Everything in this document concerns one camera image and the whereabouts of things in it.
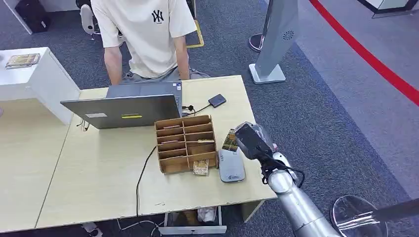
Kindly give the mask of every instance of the yellow tape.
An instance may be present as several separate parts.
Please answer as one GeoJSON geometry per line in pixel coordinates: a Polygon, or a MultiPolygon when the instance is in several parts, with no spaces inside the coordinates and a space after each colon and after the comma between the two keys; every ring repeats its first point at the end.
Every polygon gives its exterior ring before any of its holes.
{"type": "Polygon", "coordinates": [[[141,115],[121,115],[121,118],[123,118],[123,119],[139,119],[139,118],[142,118],[143,116],[141,116],[141,115]]]}
{"type": "Polygon", "coordinates": [[[197,48],[204,46],[204,38],[202,37],[201,28],[199,27],[199,23],[197,20],[195,20],[195,25],[197,26],[199,44],[188,45],[186,46],[187,48],[197,48]]]}

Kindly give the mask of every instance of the gray shorts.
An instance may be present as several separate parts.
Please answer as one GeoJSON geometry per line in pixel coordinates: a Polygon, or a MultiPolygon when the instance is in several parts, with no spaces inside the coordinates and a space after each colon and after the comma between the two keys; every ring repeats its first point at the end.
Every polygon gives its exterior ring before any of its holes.
{"type": "MultiPolygon", "coordinates": [[[[199,79],[199,78],[209,78],[210,76],[208,76],[205,73],[201,73],[198,72],[195,69],[190,68],[189,69],[189,75],[190,75],[190,79],[199,79]]],[[[180,76],[179,76],[179,70],[177,69],[177,67],[173,68],[172,70],[170,70],[168,73],[166,73],[165,75],[159,77],[159,78],[143,78],[142,76],[132,73],[132,72],[128,72],[125,73],[121,84],[130,84],[130,83],[143,83],[143,82],[162,82],[162,81],[177,81],[180,80],[180,76]]]]}

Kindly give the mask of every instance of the laptop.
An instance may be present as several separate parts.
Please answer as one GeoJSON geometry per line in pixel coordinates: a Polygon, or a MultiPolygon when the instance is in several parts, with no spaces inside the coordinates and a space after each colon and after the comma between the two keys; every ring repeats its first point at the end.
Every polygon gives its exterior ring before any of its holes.
{"type": "Polygon", "coordinates": [[[61,101],[61,104],[97,129],[151,126],[155,121],[181,116],[181,84],[168,85],[167,82],[115,85],[109,87],[106,98],[61,101]]]}
{"type": "Polygon", "coordinates": [[[174,95],[179,116],[182,114],[182,83],[180,81],[111,85],[106,98],[151,95],[174,95]]]}

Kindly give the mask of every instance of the gray carpet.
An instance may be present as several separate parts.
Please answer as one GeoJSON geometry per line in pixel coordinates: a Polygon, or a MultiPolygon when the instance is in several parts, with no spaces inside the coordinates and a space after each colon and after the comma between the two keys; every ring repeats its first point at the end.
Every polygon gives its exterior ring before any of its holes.
{"type": "MultiPolygon", "coordinates": [[[[356,0],[320,2],[372,54],[419,88],[419,12],[371,19],[356,0]]],[[[348,46],[309,1],[299,1],[299,12],[298,46],[409,196],[419,198],[419,107],[348,46]]]]}
{"type": "MultiPolygon", "coordinates": [[[[243,76],[257,122],[270,131],[291,163],[306,172],[303,189],[327,217],[334,200],[346,194],[362,196],[376,206],[409,199],[296,44],[281,62],[288,78],[286,82],[253,84],[248,64],[256,60],[257,54],[248,48],[247,42],[263,25],[266,7],[263,3],[257,0],[199,0],[197,3],[206,45],[190,50],[192,67],[212,76],[243,76]]],[[[0,6],[0,17],[6,17],[2,3],[0,6]]],[[[55,23],[49,32],[31,37],[22,31],[14,32],[16,38],[1,41],[0,48],[49,46],[80,88],[107,86],[101,44],[90,41],[76,20],[78,16],[73,12],[54,14],[55,23]],[[63,29],[60,25],[70,27],[63,29]]],[[[0,27],[0,32],[18,30],[0,27]]],[[[125,68],[127,59],[124,49],[125,68]]],[[[292,236],[275,200],[267,201],[247,224],[243,224],[238,206],[224,207],[223,221],[228,226],[226,236],[292,236]]],[[[147,236],[151,230],[143,226],[120,232],[116,221],[98,225],[106,236],[147,236]]],[[[417,233],[411,219],[389,223],[392,237],[418,236],[417,233]]],[[[74,225],[0,237],[84,235],[80,226],[74,225]]]]}

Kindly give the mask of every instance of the ny logo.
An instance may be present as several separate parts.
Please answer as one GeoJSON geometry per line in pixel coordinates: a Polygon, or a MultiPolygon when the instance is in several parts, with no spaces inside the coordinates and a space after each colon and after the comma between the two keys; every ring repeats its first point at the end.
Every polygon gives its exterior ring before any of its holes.
{"type": "Polygon", "coordinates": [[[157,24],[161,24],[160,20],[164,21],[162,13],[163,12],[161,12],[160,10],[157,10],[157,13],[156,13],[156,10],[154,10],[153,13],[151,13],[151,15],[154,18],[154,22],[158,21],[157,24]]]}

